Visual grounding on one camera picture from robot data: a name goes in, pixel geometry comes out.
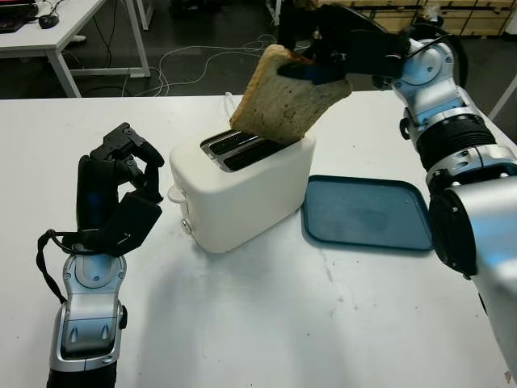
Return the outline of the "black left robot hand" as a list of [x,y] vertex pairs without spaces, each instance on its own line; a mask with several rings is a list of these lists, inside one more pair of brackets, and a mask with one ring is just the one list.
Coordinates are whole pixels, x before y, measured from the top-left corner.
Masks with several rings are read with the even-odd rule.
[[123,123],[78,163],[78,229],[136,224],[151,227],[159,218],[158,170],[165,161],[143,137]]

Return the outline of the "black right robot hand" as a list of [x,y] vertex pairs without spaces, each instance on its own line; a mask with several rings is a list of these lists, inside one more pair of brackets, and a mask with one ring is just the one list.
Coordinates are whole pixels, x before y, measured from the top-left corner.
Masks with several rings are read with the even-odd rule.
[[282,4],[277,43],[293,50],[311,40],[299,61],[282,65],[277,74],[322,85],[348,74],[395,79],[401,76],[397,37],[350,8],[326,4],[313,10]]

